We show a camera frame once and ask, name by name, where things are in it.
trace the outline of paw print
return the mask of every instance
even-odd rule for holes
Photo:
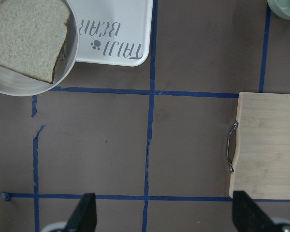
[[[93,43],[90,43],[90,45],[94,50],[100,50],[101,42],[99,40],[95,40]]]

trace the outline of cutting board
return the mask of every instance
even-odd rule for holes
[[[229,195],[290,199],[290,94],[240,93]]]

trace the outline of metal handle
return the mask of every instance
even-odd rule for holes
[[[238,127],[238,121],[236,121],[234,123],[234,127],[233,129],[230,131],[229,135],[228,135],[228,140],[227,140],[227,152],[226,152],[226,159],[227,159],[227,162],[229,164],[229,167],[230,167],[230,172],[233,173],[234,172],[234,168],[229,160],[229,150],[230,150],[230,137],[231,137],[231,134],[236,130],[236,128]]]

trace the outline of plastic tray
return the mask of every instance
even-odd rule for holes
[[[69,0],[79,25],[76,61],[137,66],[149,53],[153,0]]]

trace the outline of white bowl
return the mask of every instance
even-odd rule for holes
[[[71,16],[67,24],[68,34],[64,45],[65,59],[58,61],[55,68],[53,84],[38,81],[0,67],[0,93],[12,96],[32,96],[46,92],[58,85],[69,74],[78,53],[79,29],[69,0],[63,0],[70,8]]]
[[[267,0],[267,3],[277,16],[290,20],[290,0]]]

